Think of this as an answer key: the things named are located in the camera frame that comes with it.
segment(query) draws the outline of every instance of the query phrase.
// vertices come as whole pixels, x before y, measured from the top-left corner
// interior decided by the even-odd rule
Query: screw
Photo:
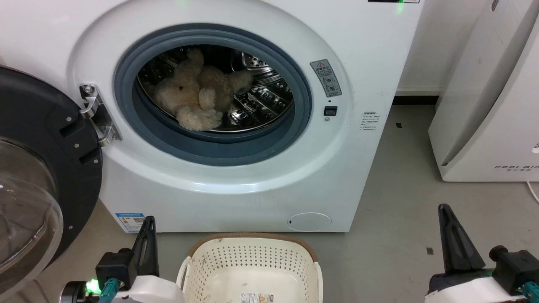
[[[84,90],[85,93],[87,94],[91,94],[94,92],[94,87],[91,86],[91,85],[83,85],[82,86],[82,89]]]

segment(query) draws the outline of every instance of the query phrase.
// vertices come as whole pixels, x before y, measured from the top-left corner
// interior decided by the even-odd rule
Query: floor
[[[433,106],[393,106],[350,232],[296,234],[319,257],[326,302],[423,301],[431,275],[443,271],[440,203],[451,205],[487,266],[498,244],[539,256],[533,241],[539,205],[524,183],[441,180],[427,136],[433,115]],[[161,277],[175,280],[187,251],[204,236],[159,234]],[[58,301],[66,282],[92,278],[104,252],[131,247],[134,238],[98,204],[73,245],[38,278],[50,302]],[[44,302],[34,284],[25,293],[32,303]]]

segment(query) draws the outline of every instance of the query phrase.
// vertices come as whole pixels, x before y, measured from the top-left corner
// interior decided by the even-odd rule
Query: black baseboard
[[[439,96],[395,96],[393,105],[436,105]]]

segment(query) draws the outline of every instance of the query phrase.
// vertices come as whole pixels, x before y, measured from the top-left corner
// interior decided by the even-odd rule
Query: beige plush toy
[[[224,74],[213,66],[203,65],[200,50],[188,51],[187,59],[178,64],[174,75],[155,88],[155,101],[188,130],[219,127],[234,94],[247,91],[253,81],[249,71]]]

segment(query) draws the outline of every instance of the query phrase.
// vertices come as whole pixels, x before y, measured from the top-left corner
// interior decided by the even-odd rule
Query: white appliance
[[[488,3],[429,128],[445,181],[539,181],[539,1]]]
[[[424,1],[398,2],[8,0],[0,64],[82,109],[93,105],[60,119],[59,140],[70,152],[85,147],[64,141],[96,112],[95,140],[109,144],[102,161],[96,149],[78,157],[102,163],[99,198],[126,232],[148,215],[159,232],[346,232]],[[178,129],[148,102],[137,75],[163,52],[208,45],[273,68],[294,105],[251,132]]]

